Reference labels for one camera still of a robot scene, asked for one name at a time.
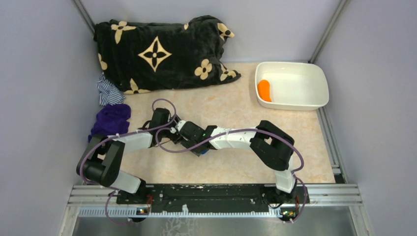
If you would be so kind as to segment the orange towel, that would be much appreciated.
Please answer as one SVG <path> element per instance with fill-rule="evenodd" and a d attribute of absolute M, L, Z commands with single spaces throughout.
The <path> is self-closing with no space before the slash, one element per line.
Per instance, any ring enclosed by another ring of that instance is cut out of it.
<path fill-rule="evenodd" d="M 258 95 L 265 102 L 271 102 L 270 83 L 267 80 L 260 80 L 257 84 Z"/>

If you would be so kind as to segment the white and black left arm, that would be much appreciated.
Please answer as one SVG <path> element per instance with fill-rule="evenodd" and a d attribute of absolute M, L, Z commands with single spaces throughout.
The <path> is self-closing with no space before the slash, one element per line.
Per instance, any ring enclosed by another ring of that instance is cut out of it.
<path fill-rule="evenodd" d="M 122 158 L 131 152 L 153 148 L 162 138 L 177 142 L 179 135 L 171 133 L 170 129 L 178 122 L 176 114 L 171 115 L 168 109 L 157 108 L 151 120 L 146 122 L 148 127 L 123 135 L 95 135 L 80 158 L 76 173 L 90 184 L 126 192 L 133 202 L 140 204 L 148 196 L 146 182 L 122 171 Z"/>

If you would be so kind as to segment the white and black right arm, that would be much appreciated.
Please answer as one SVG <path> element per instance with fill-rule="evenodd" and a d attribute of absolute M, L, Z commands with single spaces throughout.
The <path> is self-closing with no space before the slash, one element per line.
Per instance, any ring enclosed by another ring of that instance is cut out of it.
<path fill-rule="evenodd" d="M 216 125 L 203 129 L 191 121 L 176 125 L 181 145 L 200 156 L 209 150 L 248 149 L 275 174 L 275 190 L 264 194 L 267 203 L 289 203 L 296 197 L 297 180 L 293 175 L 294 139 L 267 120 L 254 128 L 237 131 Z"/>

